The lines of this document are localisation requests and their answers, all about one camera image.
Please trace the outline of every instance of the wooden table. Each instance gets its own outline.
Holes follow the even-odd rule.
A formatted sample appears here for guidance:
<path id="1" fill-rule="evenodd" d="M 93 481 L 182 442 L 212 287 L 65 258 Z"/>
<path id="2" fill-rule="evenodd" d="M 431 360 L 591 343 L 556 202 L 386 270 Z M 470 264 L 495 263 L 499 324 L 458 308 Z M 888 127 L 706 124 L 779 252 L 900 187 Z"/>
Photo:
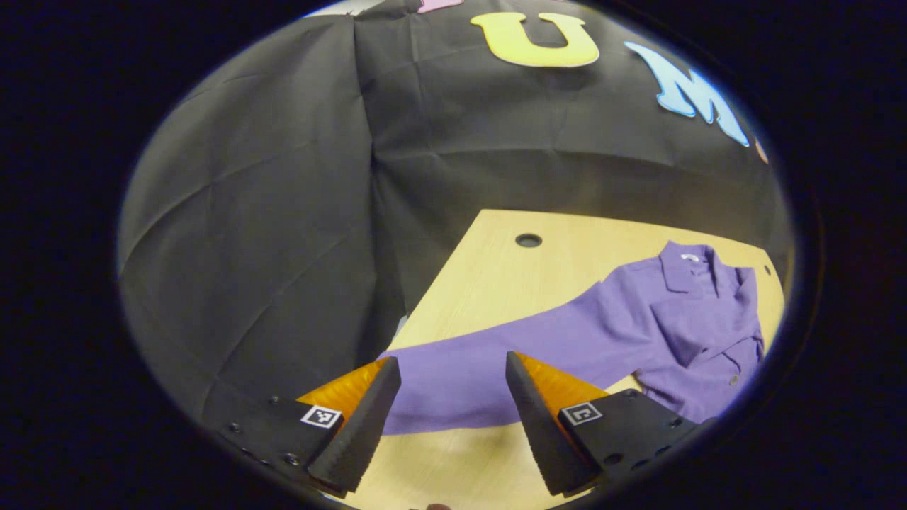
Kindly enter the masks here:
<path id="1" fill-rule="evenodd" d="M 524 233 L 541 237 L 519 246 Z M 618 266 L 658 256 L 665 244 L 708 244 L 729 266 L 756 270 L 758 314 L 772 344 L 784 295 L 766 253 L 734 240 L 606 218 L 527 211 L 479 213 L 388 350 L 456 337 L 558 307 Z M 639 389 L 627 376 L 608 392 Z M 344 502 L 363 510 L 541 510 L 551 496 L 522 424 L 384 436 L 362 483 Z"/>

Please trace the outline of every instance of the yellow letter u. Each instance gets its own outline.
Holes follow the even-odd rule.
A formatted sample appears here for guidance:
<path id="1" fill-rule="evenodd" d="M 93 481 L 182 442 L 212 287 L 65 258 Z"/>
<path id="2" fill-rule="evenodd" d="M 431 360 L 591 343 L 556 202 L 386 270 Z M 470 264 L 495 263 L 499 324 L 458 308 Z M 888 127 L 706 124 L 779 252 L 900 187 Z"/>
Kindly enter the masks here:
<path id="1" fill-rule="evenodd" d="M 470 23 L 485 32 L 485 42 L 501 60 L 530 67 L 579 67 L 592 64 L 599 58 L 599 47 L 582 28 L 586 22 L 567 15 L 541 13 L 539 17 L 554 23 L 561 30 L 567 45 L 560 48 L 538 46 L 529 40 L 520 13 L 490 13 L 478 15 Z"/>

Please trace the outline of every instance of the black cloth backdrop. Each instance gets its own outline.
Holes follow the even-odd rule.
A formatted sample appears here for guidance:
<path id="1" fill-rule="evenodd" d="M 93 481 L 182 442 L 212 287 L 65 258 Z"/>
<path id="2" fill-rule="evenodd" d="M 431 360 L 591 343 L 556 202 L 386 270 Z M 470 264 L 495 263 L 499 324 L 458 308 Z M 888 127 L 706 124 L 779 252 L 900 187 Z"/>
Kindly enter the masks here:
<path id="1" fill-rule="evenodd" d="M 189 92 L 141 157 L 119 233 L 124 309 L 194 421 L 218 427 L 373 360 L 481 209 L 699 230 L 763 247 L 785 276 L 780 188 L 730 91 L 748 148 L 658 105 L 623 42 L 691 65 L 586 7 L 419 5 L 277 31 Z M 537 14 L 581 17 L 601 57 L 501 61 L 469 23 L 497 11 L 526 14 L 533 42 L 553 46 L 562 35 Z"/>

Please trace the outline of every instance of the pink letter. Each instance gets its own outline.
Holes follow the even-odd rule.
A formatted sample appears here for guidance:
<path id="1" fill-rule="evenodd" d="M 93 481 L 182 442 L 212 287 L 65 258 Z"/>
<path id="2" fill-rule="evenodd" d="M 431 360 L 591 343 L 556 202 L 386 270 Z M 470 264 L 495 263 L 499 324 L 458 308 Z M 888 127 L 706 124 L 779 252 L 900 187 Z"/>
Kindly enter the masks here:
<path id="1" fill-rule="evenodd" d="M 444 9 L 445 7 L 453 7 L 454 5 L 462 3 L 463 0 L 422 0 L 422 6 L 419 7 L 419 10 L 416 12 L 422 14 L 429 11 Z"/>

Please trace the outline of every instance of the blue letter m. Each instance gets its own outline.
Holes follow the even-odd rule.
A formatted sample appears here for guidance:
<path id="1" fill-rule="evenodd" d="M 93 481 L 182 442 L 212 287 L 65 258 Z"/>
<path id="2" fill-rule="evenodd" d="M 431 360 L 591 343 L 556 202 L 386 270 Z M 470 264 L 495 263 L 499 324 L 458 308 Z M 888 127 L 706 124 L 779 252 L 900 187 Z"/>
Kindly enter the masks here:
<path id="1" fill-rule="evenodd" d="M 658 85 L 661 86 L 658 104 L 661 104 L 671 112 L 680 113 L 687 117 L 695 117 L 696 110 L 699 110 L 699 113 L 702 114 L 703 119 L 707 123 L 712 123 L 714 106 L 714 110 L 718 113 L 718 126 L 721 127 L 721 131 L 743 144 L 744 147 L 749 147 L 749 140 L 743 130 L 740 129 L 740 124 L 737 123 L 724 98 L 715 90 L 715 87 L 697 74 L 696 71 L 690 69 L 690 78 L 687 78 L 683 72 L 660 54 L 639 44 L 624 42 L 624 45 L 638 53 L 649 65 L 652 73 L 655 74 L 655 79 L 658 81 Z M 693 102 L 696 106 L 695 110 L 693 105 L 684 99 L 683 93 L 680 93 L 680 91 L 683 91 Z"/>

